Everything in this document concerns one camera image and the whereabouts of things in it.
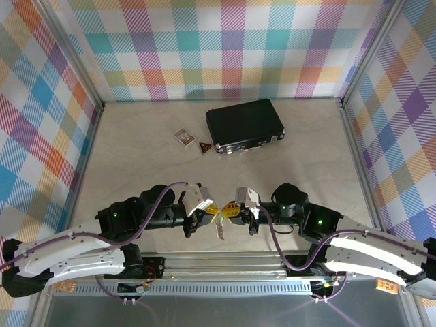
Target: plaid wallpaper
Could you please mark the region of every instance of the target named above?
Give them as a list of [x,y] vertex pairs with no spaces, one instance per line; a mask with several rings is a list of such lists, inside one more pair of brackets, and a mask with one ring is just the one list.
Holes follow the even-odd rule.
[[393,234],[436,237],[436,2],[409,0],[350,103]]
[[338,95],[389,2],[51,1],[108,101]]
[[[96,117],[31,0],[0,0],[0,244],[62,228]],[[28,306],[0,289],[0,326]]]

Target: purple cable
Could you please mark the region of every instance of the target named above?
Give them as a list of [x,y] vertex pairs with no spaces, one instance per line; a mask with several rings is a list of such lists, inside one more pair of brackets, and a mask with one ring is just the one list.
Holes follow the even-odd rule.
[[[151,218],[153,217],[153,214],[155,213],[157,206],[159,206],[159,203],[162,201],[162,198],[165,196],[165,194],[174,186],[178,186],[178,185],[188,185],[188,183],[186,182],[175,182],[172,184],[169,184],[165,189],[163,189],[163,191],[159,194],[159,196],[156,199],[156,202],[154,203],[153,207],[151,208],[149,214],[147,215],[146,219],[144,220],[144,222],[142,223],[142,225],[140,226],[140,228],[138,229],[138,231],[128,240],[125,240],[124,242],[113,242],[111,240],[108,240],[104,237],[101,237],[100,235],[97,234],[93,234],[93,233],[88,233],[88,232],[83,232],[83,233],[73,233],[72,236],[73,237],[83,237],[83,236],[87,236],[87,237],[93,237],[96,238],[97,240],[102,240],[105,243],[108,243],[110,245],[114,245],[117,247],[123,247],[125,245],[128,245],[130,243],[132,243],[134,240],[136,240],[139,235],[141,235],[141,233],[144,231],[145,227],[147,226],[147,224],[149,223],[149,221],[151,220]],[[38,249],[41,249],[42,247],[45,247],[47,245],[53,244],[53,243],[57,243],[61,240],[65,240],[70,238],[69,235],[64,235],[64,236],[60,236],[58,238],[54,238],[52,240],[47,240],[46,242],[43,242],[41,244],[38,244],[34,247],[32,247],[31,249],[25,251],[25,253],[28,255],[30,253],[33,253],[35,251],[37,251]],[[14,259],[9,260],[8,262],[2,264],[0,266],[0,271],[2,271],[4,268],[6,268],[7,266],[10,266],[11,264],[13,264],[14,262],[20,260],[21,258],[24,257],[24,254],[20,254],[18,256],[16,256]]]
[[336,296],[339,295],[339,293],[341,293],[343,291],[343,289],[345,288],[345,284],[347,283],[347,273],[345,273],[345,276],[343,277],[343,282],[341,287],[337,290],[337,292],[333,293],[330,296],[327,296],[326,298],[323,298],[322,296],[318,295],[318,294],[313,294],[316,298],[322,299],[322,300],[331,300],[332,298],[335,298]]
[[[311,265],[312,262],[315,260],[315,258],[316,258],[316,256],[318,255],[318,253],[320,252],[321,248],[322,248],[322,247],[323,247],[323,246],[324,246],[324,245],[325,245],[325,244],[326,244],[330,239],[334,238],[335,236],[342,235],[342,234],[361,234],[361,233],[362,233],[361,230],[339,230],[339,231],[337,231],[337,232],[333,232],[332,234],[327,235],[327,237],[326,237],[325,239],[323,239],[323,240],[318,244],[318,246],[315,248],[315,251],[312,253],[312,255],[310,256],[310,258],[306,261],[306,263],[303,264],[303,265],[300,266],[300,267],[295,267],[295,266],[292,266],[292,265],[290,264],[290,262],[286,259],[285,255],[283,254],[283,252],[282,252],[282,250],[281,250],[281,248],[280,248],[279,241],[277,240],[277,236],[276,236],[276,234],[275,234],[275,232],[274,232],[274,226],[273,226],[273,223],[272,223],[273,221],[272,221],[272,219],[271,219],[271,216],[270,216],[269,212],[268,212],[265,208],[263,208],[263,207],[261,207],[261,206],[258,206],[258,209],[261,210],[261,211],[266,215],[266,219],[268,220],[268,225],[270,226],[271,236],[272,236],[272,239],[273,239],[273,241],[274,241],[274,244],[275,244],[275,247],[276,247],[276,249],[277,249],[277,252],[278,252],[279,255],[280,255],[280,258],[283,260],[283,263],[284,263],[284,264],[285,264],[285,265],[286,265],[290,270],[293,270],[293,271],[303,271],[304,269],[307,269],[308,267],[310,267],[310,265]],[[398,245],[398,246],[400,246],[400,247],[402,247],[402,248],[404,248],[404,249],[410,250],[410,251],[416,251],[416,253],[419,253],[420,255],[424,255],[424,256],[426,256],[426,257],[432,259],[432,260],[436,260],[436,257],[435,257],[434,255],[431,255],[431,254],[425,253],[425,252],[423,252],[423,251],[421,251],[421,250],[415,250],[413,247],[410,247],[409,245],[403,244],[403,243],[401,243],[401,242],[397,242],[397,241],[395,241],[395,240],[391,240],[391,239],[389,239],[389,238],[387,238],[387,237],[384,237],[384,236],[381,236],[381,235],[377,235],[377,234],[373,234],[373,233],[368,233],[367,236],[374,237],[374,238],[378,238],[378,239],[380,239],[380,240],[383,240],[383,241],[388,242],[388,243],[391,243],[391,244]]]
[[[109,291],[108,291],[108,290],[103,286],[103,284],[102,284],[101,281],[97,278],[97,276],[94,276],[94,277],[95,277],[95,280],[96,280],[98,286],[99,286],[100,289],[104,292],[104,294],[106,294],[107,296],[110,296],[111,298],[114,298],[115,300],[120,300],[121,302],[124,302],[124,300],[123,300],[122,298],[120,298],[119,296],[110,293],[110,292],[109,292]],[[158,323],[158,322],[159,322],[159,319],[158,319],[157,316],[156,316],[156,312],[154,312],[154,310],[153,310],[149,305],[147,305],[146,303],[140,302],[141,298],[142,298],[142,296],[141,296],[139,299],[135,300],[135,304],[142,305],[144,308],[148,309],[148,310],[150,311],[151,315],[153,316],[153,319],[155,320],[155,322]]]

